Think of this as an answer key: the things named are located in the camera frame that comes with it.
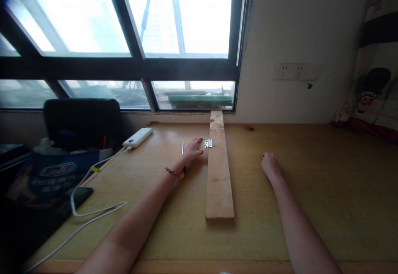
hand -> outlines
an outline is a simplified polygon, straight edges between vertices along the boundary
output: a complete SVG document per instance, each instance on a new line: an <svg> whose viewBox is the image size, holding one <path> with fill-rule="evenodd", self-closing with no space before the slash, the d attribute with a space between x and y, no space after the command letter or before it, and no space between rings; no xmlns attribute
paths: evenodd
<svg viewBox="0 0 398 274"><path fill-rule="evenodd" d="M265 152L262 157L262 170L272 182L275 178L282 177L281 167L279 166L278 158L274 153Z"/></svg>
<svg viewBox="0 0 398 274"><path fill-rule="evenodd" d="M202 137L195 137L184 149L184 154L181 156L181 158L184 159L185 163L189 163L203 154L203 151L199 150L202 140Z"/></svg>

white cable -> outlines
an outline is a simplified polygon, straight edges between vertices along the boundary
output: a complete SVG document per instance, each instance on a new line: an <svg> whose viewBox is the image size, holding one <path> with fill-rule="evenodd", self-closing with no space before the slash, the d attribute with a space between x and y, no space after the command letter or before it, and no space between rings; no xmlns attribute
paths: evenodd
<svg viewBox="0 0 398 274"><path fill-rule="evenodd" d="M86 175L82 178L82 180L80 181L80 183L77 184L77 186L73 189L72 194L70 195L70 205L72 206L72 214L73 214L74 216L76 216L76 217L85 217L85 216L89 216L89 215L92 215L92 214L97 214L97 213L100 213L100 212L104 212L104 211L107 211L107 210L110 210L110 209L113 209L113 210L110 210L110 211L106 212L105 214L99 215L99 216L95 217L94 219L91 219L90 221L88 221L88 222L86 222L85 224L83 224L83 225L82 225L81 227L79 227L71 236L69 236L61 245L59 245L53 252L51 252L51 253L50 253L49 255L47 255L45 258L43 258L42 260L38 261L35 265L33 265L32 267L30 267L29 269L27 269L27 270L24 272L24 274L29 273L31 270L33 270L34 268L36 268L37 266L39 266L40 264L42 264L43 262L45 262L46 260L48 260L48 259L49 259L50 257L52 257L54 254L56 254L58 250L60 250L66 243L68 243L78 232L80 232L80 231L81 231L83 228L85 228L87 225L89 225L90 223L93 223L94 221L96 221L96 220L98 220L98 219L100 219L100 218L102 218L102 217L105 217L105 216L107 216L107 215L109 215L109 214L111 214L111 213L113 213L113 212L119 210L120 208L124 207L124 206L127 204L127 202L124 201L124 202L121 202L121 203L115 204L115 205L113 205L113 206L110 206L110 207L107 207L107 208L104 208L104 209L101 209L101 210L98 210L98 211L94 211L94 212L91 212L91 213L78 214L78 213L76 212L74 196L75 196L75 191L76 191L76 189L79 188L79 186L87 179L87 177L88 177L88 175L90 174L91 169L92 169L93 167L95 167L95 166L97 166L98 164L100 164L100 163L102 163L102 162L105 162L105 161L107 161L107 160L109 160L109 159L111 159L111 158L113 158L113 157L115 157L115 156L117 156L117 155L119 155L119 154L125 153L125 152L127 152L128 150L130 150L130 149L132 149L132 147L128 147L128 148L125 149L123 152L119 152L119 153L117 153L117 154L115 154L115 155L113 155L113 156L110 156L110 157L108 157L108 158L106 158L106 159L104 159L104 160L102 160L102 161L99 161L99 162L95 163L94 165L92 165L92 166L89 168L89 170L87 171Z"/></svg>

black chair backrest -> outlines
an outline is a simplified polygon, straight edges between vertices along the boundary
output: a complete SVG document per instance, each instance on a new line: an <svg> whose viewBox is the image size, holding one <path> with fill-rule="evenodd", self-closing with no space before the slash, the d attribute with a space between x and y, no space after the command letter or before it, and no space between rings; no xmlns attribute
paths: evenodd
<svg viewBox="0 0 398 274"><path fill-rule="evenodd" d="M44 103L44 120L55 147L66 150L120 148L123 138L115 99L53 99Z"/></svg>

window frame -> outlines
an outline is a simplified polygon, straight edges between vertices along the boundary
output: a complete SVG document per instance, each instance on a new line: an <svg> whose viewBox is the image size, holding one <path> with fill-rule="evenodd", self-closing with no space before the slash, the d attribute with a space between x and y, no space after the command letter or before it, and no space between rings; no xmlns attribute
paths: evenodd
<svg viewBox="0 0 398 274"><path fill-rule="evenodd" d="M0 57L7 72L0 79L44 79L58 98L69 98L58 80L140 80L146 86L150 110L121 109L123 112L201 112L202 110L160 110L151 81L235 81L234 113L240 78L241 48L248 0L231 1L228 59L226 58L146 58L128 0L112 0L132 57L53 57L43 56L6 7L0 10L0 32L19 57ZM35 110L41 109L1 109Z"/></svg>

wooden desk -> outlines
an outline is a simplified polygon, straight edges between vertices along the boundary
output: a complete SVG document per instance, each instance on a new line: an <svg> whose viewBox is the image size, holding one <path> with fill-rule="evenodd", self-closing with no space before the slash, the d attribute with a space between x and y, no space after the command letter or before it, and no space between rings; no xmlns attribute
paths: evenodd
<svg viewBox="0 0 398 274"><path fill-rule="evenodd" d="M244 126L225 124L235 220L205 219L205 152L187 167L187 177L166 201L134 271L291 273L277 203L260 165L260 153L268 151L278 156L295 197L345 272L398 273L396 149L329 125L258 124L252 132ZM87 184L94 193L79 213L121 201L127 206L90 224L38 272L75 270L178 157L182 141L209 134L209 124L152 128L138 148L117 156ZM89 219L69 218L32 262Z"/></svg>

